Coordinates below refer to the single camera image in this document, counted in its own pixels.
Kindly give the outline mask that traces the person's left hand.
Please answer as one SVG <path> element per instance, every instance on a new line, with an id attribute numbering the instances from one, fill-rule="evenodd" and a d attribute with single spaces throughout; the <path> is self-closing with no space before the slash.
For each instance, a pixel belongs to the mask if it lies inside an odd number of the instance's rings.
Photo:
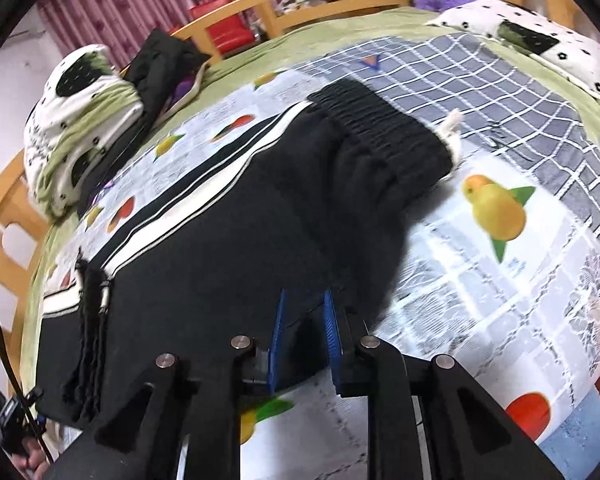
<path id="1" fill-rule="evenodd" d="M 21 442 L 22 452 L 12 454 L 12 464 L 25 479 L 42 480 L 50 462 L 48 461 L 41 445 L 35 438 L 26 437 Z"/>

